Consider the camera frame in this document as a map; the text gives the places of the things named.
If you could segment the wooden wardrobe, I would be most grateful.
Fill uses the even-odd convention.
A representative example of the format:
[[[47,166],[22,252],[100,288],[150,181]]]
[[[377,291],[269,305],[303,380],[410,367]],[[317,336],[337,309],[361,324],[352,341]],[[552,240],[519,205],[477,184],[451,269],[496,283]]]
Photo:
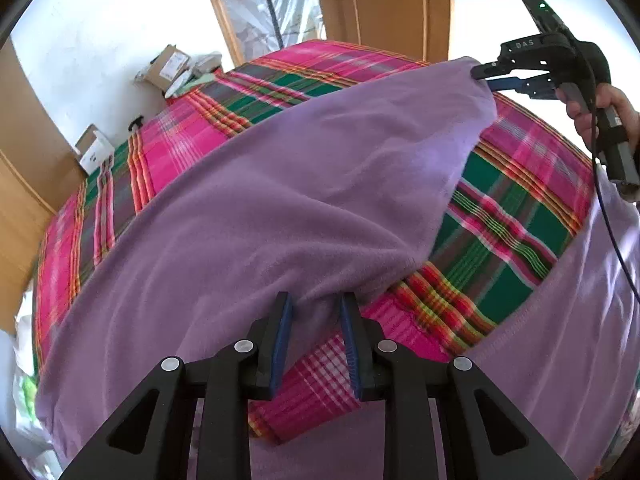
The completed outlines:
[[[1,48],[0,117],[1,329],[12,335],[44,230],[85,174],[36,97],[10,40]]]

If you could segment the purple fleece sweater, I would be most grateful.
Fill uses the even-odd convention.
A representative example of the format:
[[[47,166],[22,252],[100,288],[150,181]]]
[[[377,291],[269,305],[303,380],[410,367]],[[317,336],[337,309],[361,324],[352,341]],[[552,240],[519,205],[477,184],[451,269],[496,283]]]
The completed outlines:
[[[639,214],[587,156],[470,75],[327,44],[178,100],[42,248],[36,413],[69,462],[165,356],[238,338],[281,290],[288,374],[250,411],[261,479],[375,479],[334,294],[413,350],[469,353],[578,478],[637,426]]]

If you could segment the small white cardboard box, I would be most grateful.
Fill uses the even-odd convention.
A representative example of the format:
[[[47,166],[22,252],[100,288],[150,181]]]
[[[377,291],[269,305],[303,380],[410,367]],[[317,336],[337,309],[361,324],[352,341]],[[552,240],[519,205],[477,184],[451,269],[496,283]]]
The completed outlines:
[[[93,124],[88,125],[88,128],[75,143],[74,149],[78,164],[87,176],[99,169],[109,157],[115,154],[112,142]]]

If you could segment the brown cardboard box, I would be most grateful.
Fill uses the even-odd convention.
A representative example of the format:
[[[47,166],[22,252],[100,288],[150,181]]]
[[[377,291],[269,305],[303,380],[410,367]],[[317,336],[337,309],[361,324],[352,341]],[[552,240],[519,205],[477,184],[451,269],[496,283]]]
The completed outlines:
[[[137,72],[134,80],[148,82],[165,92],[186,69],[189,61],[189,55],[168,44],[153,61]]]

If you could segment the wooden door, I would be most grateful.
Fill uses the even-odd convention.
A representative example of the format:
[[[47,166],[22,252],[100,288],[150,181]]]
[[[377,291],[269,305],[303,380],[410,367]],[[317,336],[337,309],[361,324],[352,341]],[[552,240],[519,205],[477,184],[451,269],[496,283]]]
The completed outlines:
[[[425,62],[449,58],[454,0],[319,0],[329,40]]]

